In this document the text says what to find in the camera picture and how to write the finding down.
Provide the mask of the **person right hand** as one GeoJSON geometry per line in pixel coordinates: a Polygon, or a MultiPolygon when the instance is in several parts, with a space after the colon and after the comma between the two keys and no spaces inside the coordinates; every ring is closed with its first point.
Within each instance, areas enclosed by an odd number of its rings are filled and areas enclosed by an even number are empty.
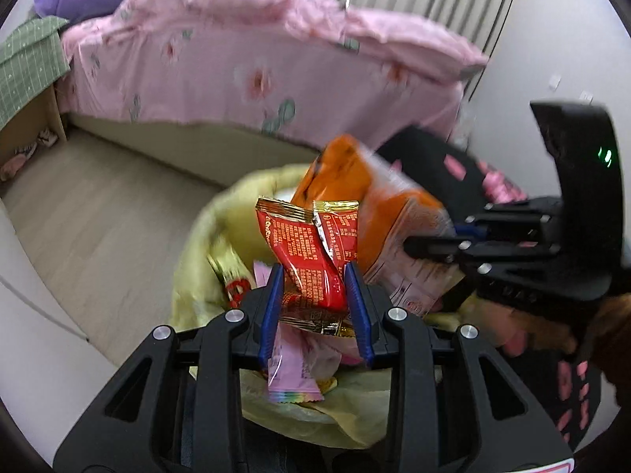
{"type": "Polygon", "coordinates": [[[493,302],[475,300],[467,319],[511,357],[527,349],[572,354],[577,348],[568,326],[493,302]]]}

